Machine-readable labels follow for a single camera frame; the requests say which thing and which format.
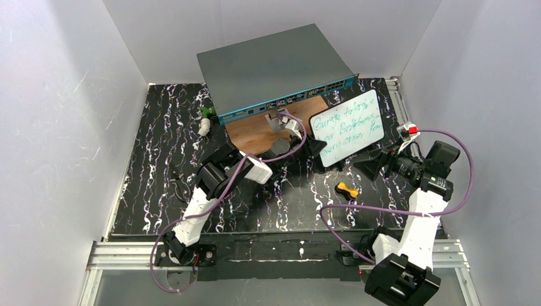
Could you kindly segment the small whiteboard black frame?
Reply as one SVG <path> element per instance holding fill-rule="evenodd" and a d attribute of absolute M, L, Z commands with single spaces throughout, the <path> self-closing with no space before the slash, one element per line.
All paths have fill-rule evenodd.
<path fill-rule="evenodd" d="M 320 151 L 324 167 L 346 159 L 385 135 L 374 89 L 311 116 L 309 125 L 313 137 L 327 143 Z"/>

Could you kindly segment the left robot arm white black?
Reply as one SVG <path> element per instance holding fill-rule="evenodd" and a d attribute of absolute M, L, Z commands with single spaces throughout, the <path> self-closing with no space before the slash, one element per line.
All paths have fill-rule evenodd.
<path fill-rule="evenodd" d="M 184 215 L 169 225 L 162 234 L 165 249 L 171 251 L 181 265 L 195 260 L 196 249 L 210 213 L 242 180 L 264 185 L 272 177 L 271 163 L 294 159 L 301 152 L 318 156 L 327 142 L 310 135 L 283 139 L 282 146 L 272 145 L 260 154 L 245 153 L 227 143 L 206 157 L 196 173 L 195 185 Z"/>

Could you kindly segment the yellow black whiteboard eraser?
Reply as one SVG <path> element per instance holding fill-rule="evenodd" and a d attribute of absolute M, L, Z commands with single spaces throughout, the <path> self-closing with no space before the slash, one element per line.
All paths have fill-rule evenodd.
<path fill-rule="evenodd" d="M 345 182 L 340 182 L 334 187 L 335 192 L 344 196 L 348 201 L 353 201 L 359 196 L 359 191 L 348 187 Z"/>

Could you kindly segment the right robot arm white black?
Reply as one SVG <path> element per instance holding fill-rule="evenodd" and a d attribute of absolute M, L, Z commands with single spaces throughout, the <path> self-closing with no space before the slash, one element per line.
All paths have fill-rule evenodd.
<path fill-rule="evenodd" d="M 385 168 L 386 177 L 396 173 L 415 187 L 401 238 L 378 228 L 369 240 L 375 266 L 365 292 L 385 305 L 425 305 L 440 289 L 441 279 L 433 272 L 437 214 L 452 197 L 454 186 L 447 177 L 460 155 L 459 149 L 441 141 L 433 143 L 424 159 L 404 153 L 405 147 L 400 143 L 375 149 L 354 164 L 370 180 Z"/>

